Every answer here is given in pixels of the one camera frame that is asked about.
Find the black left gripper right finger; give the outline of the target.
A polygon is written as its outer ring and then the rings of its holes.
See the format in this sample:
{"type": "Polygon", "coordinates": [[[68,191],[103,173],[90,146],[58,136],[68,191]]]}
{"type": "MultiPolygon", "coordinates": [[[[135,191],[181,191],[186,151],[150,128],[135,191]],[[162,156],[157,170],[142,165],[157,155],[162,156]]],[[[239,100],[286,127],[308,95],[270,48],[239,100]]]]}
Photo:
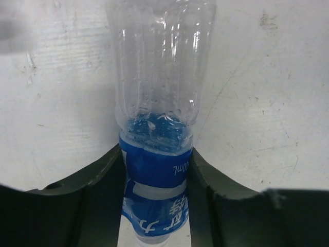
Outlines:
{"type": "Polygon", "coordinates": [[[243,186],[192,151],[192,246],[328,246],[328,191],[243,186]]]}

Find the clear bottle blue label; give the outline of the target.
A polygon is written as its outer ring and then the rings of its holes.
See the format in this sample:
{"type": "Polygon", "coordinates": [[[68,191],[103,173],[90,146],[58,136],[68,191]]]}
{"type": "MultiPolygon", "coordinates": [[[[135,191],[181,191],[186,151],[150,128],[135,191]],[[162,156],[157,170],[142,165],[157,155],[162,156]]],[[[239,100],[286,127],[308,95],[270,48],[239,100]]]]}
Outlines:
{"type": "Polygon", "coordinates": [[[126,167],[123,215],[136,246],[165,246],[187,221],[187,172],[215,1],[106,1],[116,121],[126,167]]]}

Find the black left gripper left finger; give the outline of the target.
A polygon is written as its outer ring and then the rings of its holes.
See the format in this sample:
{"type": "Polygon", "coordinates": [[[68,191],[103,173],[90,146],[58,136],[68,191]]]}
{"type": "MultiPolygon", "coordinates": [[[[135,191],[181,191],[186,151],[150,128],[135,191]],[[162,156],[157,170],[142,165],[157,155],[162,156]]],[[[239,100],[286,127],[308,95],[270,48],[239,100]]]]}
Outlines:
{"type": "Polygon", "coordinates": [[[125,179],[115,146],[44,189],[1,186],[1,246],[116,246],[125,179]]]}

